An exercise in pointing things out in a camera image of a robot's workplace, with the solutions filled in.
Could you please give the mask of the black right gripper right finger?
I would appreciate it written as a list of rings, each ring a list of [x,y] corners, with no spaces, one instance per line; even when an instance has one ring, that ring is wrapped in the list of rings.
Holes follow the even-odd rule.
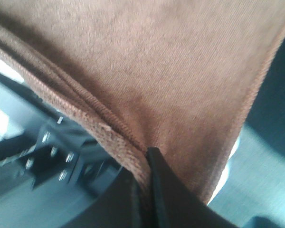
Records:
[[[160,150],[149,147],[151,168],[151,228],[235,228],[208,208],[178,179]]]

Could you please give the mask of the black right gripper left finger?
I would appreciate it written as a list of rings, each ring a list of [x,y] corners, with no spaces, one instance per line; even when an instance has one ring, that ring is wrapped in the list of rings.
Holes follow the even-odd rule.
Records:
[[[121,170],[96,202],[65,224],[65,228],[141,228],[137,183],[128,170]]]

